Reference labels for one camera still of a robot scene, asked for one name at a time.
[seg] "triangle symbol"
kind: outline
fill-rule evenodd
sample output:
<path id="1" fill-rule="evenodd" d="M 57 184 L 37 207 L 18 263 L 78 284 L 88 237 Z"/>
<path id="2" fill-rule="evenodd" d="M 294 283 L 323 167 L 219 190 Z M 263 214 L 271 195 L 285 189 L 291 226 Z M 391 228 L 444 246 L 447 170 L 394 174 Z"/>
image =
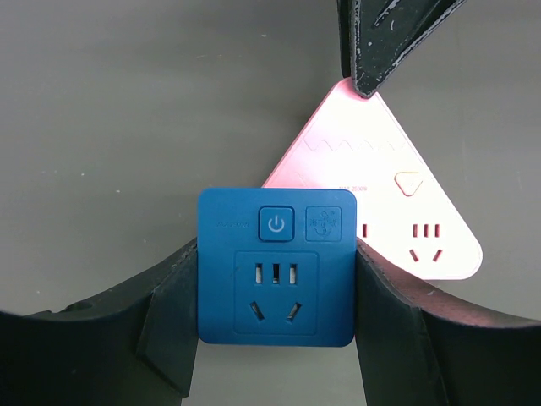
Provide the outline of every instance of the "triangle symbol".
<path id="1" fill-rule="evenodd" d="M 423 178 L 419 172 L 399 172 L 395 176 L 395 182 L 402 193 L 410 197 L 415 195 L 423 182 Z"/>

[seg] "logo icon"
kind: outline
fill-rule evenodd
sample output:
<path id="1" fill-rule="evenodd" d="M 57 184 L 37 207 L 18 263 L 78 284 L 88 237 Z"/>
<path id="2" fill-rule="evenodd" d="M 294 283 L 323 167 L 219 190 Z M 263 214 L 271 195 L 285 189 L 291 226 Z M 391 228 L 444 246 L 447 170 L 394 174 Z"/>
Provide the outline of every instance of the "logo icon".
<path id="1" fill-rule="evenodd" d="M 321 237 L 327 237 L 336 226 L 337 220 L 333 210 L 322 211 L 320 218 L 310 220 L 310 227 L 314 228 L 314 231 Z"/>

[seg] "pink power strip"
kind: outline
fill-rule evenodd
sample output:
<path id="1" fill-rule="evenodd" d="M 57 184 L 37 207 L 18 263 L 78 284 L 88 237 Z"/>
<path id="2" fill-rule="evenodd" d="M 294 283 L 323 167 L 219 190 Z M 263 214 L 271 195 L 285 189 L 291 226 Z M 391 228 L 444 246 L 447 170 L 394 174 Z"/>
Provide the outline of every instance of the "pink power strip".
<path id="1" fill-rule="evenodd" d="M 457 280 L 483 251 L 379 94 L 340 81 L 320 104 L 264 188 L 348 189 L 357 236 L 394 266 L 425 280 Z"/>

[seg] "blue power strip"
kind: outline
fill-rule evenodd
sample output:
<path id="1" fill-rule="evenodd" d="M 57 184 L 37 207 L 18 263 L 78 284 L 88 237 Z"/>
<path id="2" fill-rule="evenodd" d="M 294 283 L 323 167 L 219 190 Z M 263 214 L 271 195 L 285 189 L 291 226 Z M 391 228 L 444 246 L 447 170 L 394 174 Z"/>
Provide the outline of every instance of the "blue power strip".
<path id="1" fill-rule="evenodd" d="M 356 215 L 346 190 L 205 190 L 198 208 L 199 337 L 348 345 Z"/>

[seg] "power symbol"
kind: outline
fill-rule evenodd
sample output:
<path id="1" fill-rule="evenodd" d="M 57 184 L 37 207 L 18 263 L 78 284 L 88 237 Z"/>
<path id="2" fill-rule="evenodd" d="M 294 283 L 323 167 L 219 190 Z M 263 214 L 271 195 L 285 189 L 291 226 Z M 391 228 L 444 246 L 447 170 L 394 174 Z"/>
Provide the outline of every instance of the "power symbol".
<path id="1" fill-rule="evenodd" d="M 278 216 L 274 216 L 274 219 L 271 218 L 269 220 L 269 229 L 273 233 L 279 233 L 285 227 L 286 227 L 286 222 L 284 222 L 283 218 L 279 218 Z"/>

